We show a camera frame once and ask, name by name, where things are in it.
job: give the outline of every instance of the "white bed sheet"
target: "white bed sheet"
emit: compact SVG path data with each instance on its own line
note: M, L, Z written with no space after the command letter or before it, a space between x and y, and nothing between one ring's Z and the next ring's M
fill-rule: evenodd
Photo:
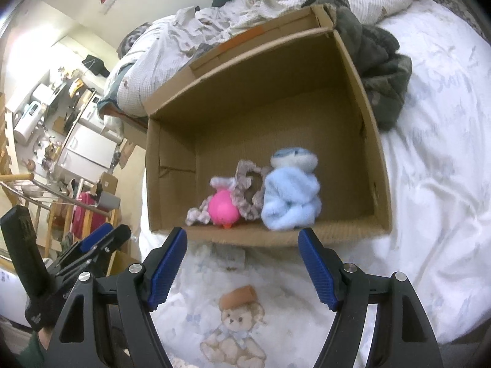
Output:
M415 1L380 25L413 62L396 128L382 135L394 229L332 248L370 274L405 272L437 340L446 343L491 317L491 47L431 0ZM144 186L142 257L163 240L149 231ZM200 344L220 327L218 299L244 285L255 288L264 317L242 338L254 339L266 359L208 362ZM375 312L370 306L355 366L368 356ZM168 353L224 368L312 367L333 317L296 249L195 243L167 301L152 315Z

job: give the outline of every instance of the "pink toy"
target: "pink toy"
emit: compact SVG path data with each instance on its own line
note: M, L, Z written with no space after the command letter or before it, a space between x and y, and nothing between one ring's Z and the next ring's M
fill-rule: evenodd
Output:
M213 224L223 228L231 228L241 217L239 209L232 203L228 189L219 190L213 195L208 203L208 213Z

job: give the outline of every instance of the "gray blanket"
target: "gray blanket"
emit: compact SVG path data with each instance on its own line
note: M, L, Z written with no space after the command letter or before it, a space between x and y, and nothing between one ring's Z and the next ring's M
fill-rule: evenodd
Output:
M307 0L303 6L312 4L324 5L361 77L379 129L390 130L404 104L411 59L396 53L399 43L389 32L360 24L348 0Z

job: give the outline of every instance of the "silver rivet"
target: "silver rivet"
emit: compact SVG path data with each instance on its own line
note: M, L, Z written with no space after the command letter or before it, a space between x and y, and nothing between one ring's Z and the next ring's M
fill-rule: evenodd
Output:
M87 281L90 278L90 273L88 271L82 272L82 274L79 275L79 280L82 282Z
M397 281L404 282L406 279L408 279L408 277L406 276L406 274L404 274L403 272L400 272L400 271L397 271L396 272L396 280Z
M135 264L132 264L130 265L129 267L129 271L132 273L132 274L137 274L141 271L141 264L138 264L138 263L135 263Z
M344 263L343 268L346 272L349 272L349 273L353 273L356 270L358 270L358 267L356 266L356 264L353 264L353 263Z

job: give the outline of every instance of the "plush toy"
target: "plush toy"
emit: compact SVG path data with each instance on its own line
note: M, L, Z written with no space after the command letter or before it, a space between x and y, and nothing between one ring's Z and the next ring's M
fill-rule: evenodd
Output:
M271 157L274 170L264 181L261 218L270 230L312 225L321 213L320 184L312 173L317 157L303 148L285 148Z
M240 160L235 177L213 177L210 185L217 193L207 197L198 209L189 209L186 225L190 226L196 222L208 224L212 221L215 225L230 228L240 217L246 220L259 219L263 208L264 179L270 171L271 167L261 168L250 160ZM246 190L251 187L253 181L253 177L247 175L249 173L260 174L262 178L262 186L252 196L251 202L246 199Z

